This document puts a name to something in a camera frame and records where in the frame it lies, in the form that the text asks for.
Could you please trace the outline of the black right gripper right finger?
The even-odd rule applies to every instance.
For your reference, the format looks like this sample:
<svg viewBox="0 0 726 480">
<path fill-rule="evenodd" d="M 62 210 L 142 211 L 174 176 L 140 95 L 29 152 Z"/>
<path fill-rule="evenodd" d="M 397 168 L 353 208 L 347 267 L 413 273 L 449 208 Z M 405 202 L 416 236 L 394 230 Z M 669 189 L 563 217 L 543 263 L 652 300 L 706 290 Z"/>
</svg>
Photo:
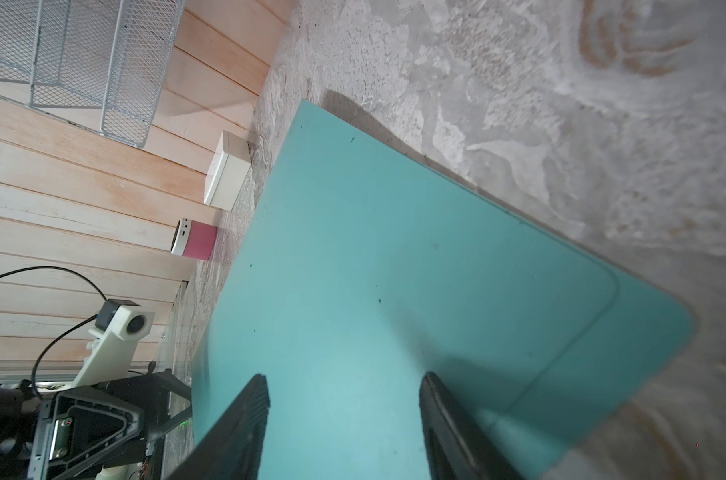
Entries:
<svg viewBox="0 0 726 480">
<path fill-rule="evenodd" d="M 433 372 L 422 378 L 419 407 L 431 478 L 490 480 L 522 477 Z"/>
</svg>

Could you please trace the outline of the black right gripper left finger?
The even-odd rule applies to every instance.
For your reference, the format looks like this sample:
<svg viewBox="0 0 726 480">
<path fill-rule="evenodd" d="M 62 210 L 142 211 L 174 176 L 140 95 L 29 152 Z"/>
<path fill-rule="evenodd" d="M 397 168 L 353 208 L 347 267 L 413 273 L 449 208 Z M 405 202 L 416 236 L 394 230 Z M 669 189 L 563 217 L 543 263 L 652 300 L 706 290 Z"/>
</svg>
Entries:
<svg viewBox="0 0 726 480">
<path fill-rule="evenodd" d="M 270 398 L 267 378 L 254 375 L 169 480 L 256 480 Z"/>
</svg>

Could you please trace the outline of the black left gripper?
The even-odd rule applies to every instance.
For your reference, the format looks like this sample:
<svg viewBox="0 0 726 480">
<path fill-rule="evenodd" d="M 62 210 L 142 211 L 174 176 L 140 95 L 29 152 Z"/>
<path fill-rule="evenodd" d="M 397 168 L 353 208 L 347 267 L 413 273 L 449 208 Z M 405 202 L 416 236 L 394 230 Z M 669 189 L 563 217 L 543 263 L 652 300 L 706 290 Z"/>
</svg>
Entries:
<svg viewBox="0 0 726 480">
<path fill-rule="evenodd" d="M 28 477 L 88 478 L 146 459 L 191 418 L 190 407 L 170 415 L 172 395 L 189 401 L 192 390 L 169 370 L 53 394 L 39 409 Z"/>
</svg>

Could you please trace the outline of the teal green folder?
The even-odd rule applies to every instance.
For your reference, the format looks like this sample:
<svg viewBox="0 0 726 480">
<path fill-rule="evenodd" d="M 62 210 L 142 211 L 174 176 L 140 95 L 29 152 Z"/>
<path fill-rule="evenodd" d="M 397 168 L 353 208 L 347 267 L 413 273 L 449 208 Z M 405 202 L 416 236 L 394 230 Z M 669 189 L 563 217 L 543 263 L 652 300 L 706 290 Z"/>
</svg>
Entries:
<svg viewBox="0 0 726 480">
<path fill-rule="evenodd" d="M 436 373 L 525 478 L 691 340 L 661 289 L 302 102 L 196 352 L 193 431 L 256 374 L 263 479 L 424 479 Z"/>
</svg>

